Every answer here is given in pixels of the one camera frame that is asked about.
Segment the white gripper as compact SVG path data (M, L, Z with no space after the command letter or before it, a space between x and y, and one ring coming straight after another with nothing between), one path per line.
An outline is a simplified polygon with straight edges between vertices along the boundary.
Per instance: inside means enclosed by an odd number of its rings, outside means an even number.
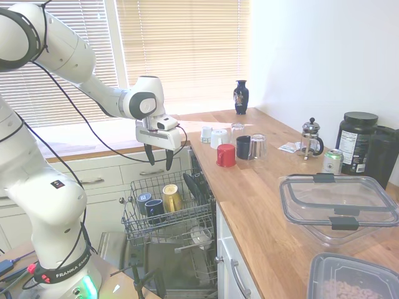
M172 128L168 131L150 131L144 127L143 120L137 120L135 124L136 139L138 142L144 144L148 162L152 166L155 164L152 146L166 149L166 170L169 171L173 163L174 150L177 150L180 147L182 141L179 130L177 128Z

